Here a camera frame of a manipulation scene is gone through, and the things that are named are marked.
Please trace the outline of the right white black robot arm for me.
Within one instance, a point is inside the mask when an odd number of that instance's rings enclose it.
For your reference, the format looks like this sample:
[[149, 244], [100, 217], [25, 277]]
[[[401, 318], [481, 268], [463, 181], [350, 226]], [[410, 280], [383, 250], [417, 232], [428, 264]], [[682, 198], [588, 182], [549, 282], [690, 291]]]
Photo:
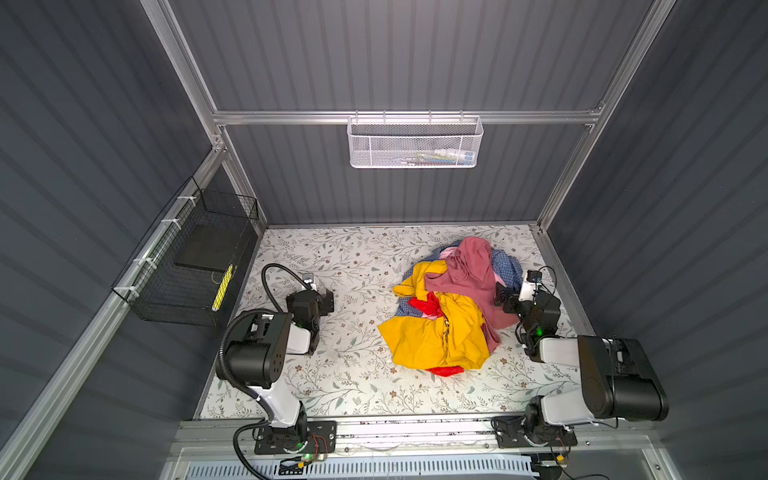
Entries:
[[620, 420], [662, 421], [669, 400], [642, 345], [635, 339], [558, 334], [561, 301], [540, 283], [519, 289], [496, 285], [494, 304], [519, 317], [515, 335], [536, 363], [573, 367], [579, 386], [567, 392], [537, 395], [517, 416], [491, 419], [501, 448], [539, 448], [578, 444], [574, 428]]

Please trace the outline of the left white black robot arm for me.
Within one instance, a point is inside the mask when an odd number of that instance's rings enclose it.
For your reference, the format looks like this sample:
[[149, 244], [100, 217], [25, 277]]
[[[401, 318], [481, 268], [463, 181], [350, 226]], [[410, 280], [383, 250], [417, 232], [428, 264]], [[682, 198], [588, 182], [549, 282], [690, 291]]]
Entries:
[[216, 375], [263, 410], [264, 418], [247, 428], [256, 455], [315, 456], [335, 451], [337, 423], [311, 421], [284, 375], [289, 357], [315, 353], [320, 319], [333, 311], [331, 291], [304, 289], [287, 296], [285, 312], [244, 311], [225, 330]]

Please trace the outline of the blue checkered shirt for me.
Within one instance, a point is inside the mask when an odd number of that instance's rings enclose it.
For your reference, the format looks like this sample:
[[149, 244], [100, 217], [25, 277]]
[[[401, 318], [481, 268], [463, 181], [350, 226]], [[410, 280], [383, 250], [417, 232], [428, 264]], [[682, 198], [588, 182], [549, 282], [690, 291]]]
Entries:
[[[439, 259], [439, 253], [447, 247], [459, 246], [461, 240], [456, 240], [453, 243], [443, 245], [433, 250], [427, 257], [422, 259], [422, 262], [432, 262]], [[520, 262], [514, 257], [508, 255], [504, 250], [491, 249], [491, 266], [494, 272], [496, 272], [506, 283], [506, 287], [512, 287], [519, 290], [523, 282], [523, 269]], [[398, 307], [396, 310], [396, 316], [416, 317], [423, 318], [422, 313], [416, 309], [413, 309], [408, 300], [410, 296], [400, 297], [398, 299]]]

